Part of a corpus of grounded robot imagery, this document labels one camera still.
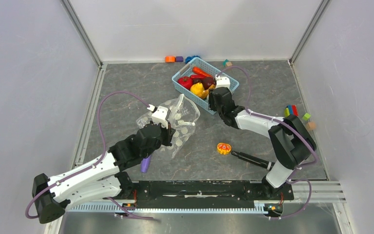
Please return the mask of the dark red toy onion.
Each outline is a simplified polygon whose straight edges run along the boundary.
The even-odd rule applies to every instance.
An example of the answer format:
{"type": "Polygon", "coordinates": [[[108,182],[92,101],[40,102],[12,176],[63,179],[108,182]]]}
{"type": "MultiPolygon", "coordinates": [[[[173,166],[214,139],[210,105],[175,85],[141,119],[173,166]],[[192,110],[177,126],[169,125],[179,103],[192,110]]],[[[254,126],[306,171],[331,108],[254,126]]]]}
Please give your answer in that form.
{"type": "Polygon", "coordinates": [[[201,83],[202,83],[204,89],[207,90],[211,87],[211,85],[216,84],[216,80],[213,77],[205,77],[201,80],[201,83]]]}

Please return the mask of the yellow toy pear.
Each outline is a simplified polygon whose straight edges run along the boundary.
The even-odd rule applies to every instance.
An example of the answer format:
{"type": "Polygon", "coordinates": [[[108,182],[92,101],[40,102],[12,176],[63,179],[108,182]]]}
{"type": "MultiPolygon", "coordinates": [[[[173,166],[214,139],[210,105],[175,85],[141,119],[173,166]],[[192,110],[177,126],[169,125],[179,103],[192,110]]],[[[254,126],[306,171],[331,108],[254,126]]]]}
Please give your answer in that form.
{"type": "Polygon", "coordinates": [[[199,97],[200,93],[205,90],[202,83],[198,82],[192,85],[190,91],[199,97]]]}

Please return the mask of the clear dotted zip top bag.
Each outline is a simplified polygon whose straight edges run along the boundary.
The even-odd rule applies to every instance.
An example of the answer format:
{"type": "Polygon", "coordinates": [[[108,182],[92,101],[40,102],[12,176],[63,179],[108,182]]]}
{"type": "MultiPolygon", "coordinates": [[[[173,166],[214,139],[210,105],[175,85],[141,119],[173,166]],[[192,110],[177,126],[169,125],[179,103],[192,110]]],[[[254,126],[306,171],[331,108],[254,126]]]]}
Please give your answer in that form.
{"type": "Polygon", "coordinates": [[[178,98],[165,101],[161,104],[167,108],[171,128],[175,130],[171,146],[161,146],[152,155],[159,155],[166,158],[175,158],[176,154],[192,136],[196,129],[196,122],[200,117],[200,111],[196,104],[188,99],[184,94],[178,98]]]}

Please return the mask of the light blue plastic basket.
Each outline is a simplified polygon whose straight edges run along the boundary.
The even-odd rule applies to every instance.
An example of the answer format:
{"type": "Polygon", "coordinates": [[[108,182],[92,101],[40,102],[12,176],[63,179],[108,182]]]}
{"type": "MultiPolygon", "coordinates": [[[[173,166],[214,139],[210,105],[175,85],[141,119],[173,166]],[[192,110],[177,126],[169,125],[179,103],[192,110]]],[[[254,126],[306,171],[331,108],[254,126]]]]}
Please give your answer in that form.
{"type": "MultiPolygon", "coordinates": [[[[202,70],[204,70],[208,74],[212,75],[213,78],[215,78],[215,76],[219,76],[218,75],[220,73],[219,69],[217,69],[216,67],[212,66],[208,62],[205,62],[201,58],[194,58],[191,62],[189,62],[188,64],[186,64],[179,72],[177,72],[172,77],[172,81],[173,81],[174,87],[175,87],[175,89],[177,91],[179,91],[180,93],[184,94],[187,98],[189,98],[190,100],[192,100],[193,102],[195,102],[198,106],[202,107],[204,110],[206,110],[207,112],[209,112],[210,114],[213,115],[213,114],[215,114],[215,112],[212,111],[212,110],[210,110],[209,107],[208,107],[208,97],[207,97],[207,99],[201,99],[198,96],[196,96],[195,94],[193,94],[190,90],[187,90],[184,87],[182,87],[177,82],[177,80],[180,77],[184,77],[184,76],[188,76],[189,77],[190,75],[194,75],[194,73],[192,72],[192,68],[195,67],[195,66],[201,68],[202,70]]],[[[226,77],[228,77],[230,79],[230,81],[231,81],[230,91],[232,93],[234,93],[234,91],[239,86],[239,82],[237,80],[235,80],[234,78],[230,77],[229,75],[225,74],[225,73],[221,74],[220,76],[226,76],[226,77]]],[[[193,79],[193,84],[198,83],[198,82],[201,83],[201,80],[193,79]]]]}

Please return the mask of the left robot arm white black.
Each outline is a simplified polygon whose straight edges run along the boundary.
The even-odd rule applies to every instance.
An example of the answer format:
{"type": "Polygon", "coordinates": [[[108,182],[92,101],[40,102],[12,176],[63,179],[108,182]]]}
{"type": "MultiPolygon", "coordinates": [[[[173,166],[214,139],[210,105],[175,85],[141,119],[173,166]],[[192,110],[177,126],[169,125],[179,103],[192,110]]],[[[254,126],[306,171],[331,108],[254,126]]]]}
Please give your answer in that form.
{"type": "Polygon", "coordinates": [[[55,176],[35,176],[32,205],[41,224],[52,222],[80,204],[107,197],[129,198],[134,186],[126,169],[162,146],[171,146],[175,129],[153,122],[118,141],[96,159],[55,176]]]}

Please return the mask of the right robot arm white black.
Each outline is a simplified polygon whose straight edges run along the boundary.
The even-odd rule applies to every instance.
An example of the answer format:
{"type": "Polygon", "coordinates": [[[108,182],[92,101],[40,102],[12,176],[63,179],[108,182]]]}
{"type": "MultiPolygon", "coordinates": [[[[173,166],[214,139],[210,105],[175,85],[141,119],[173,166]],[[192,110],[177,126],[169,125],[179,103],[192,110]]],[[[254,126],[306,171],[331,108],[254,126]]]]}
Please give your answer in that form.
{"type": "Polygon", "coordinates": [[[317,157],[316,143],[299,117],[272,117],[235,104],[228,88],[209,93],[209,108],[230,127],[249,130],[270,139],[277,161],[262,179],[262,194],[274,199],[292,173],[309,157],[317,157]]]}

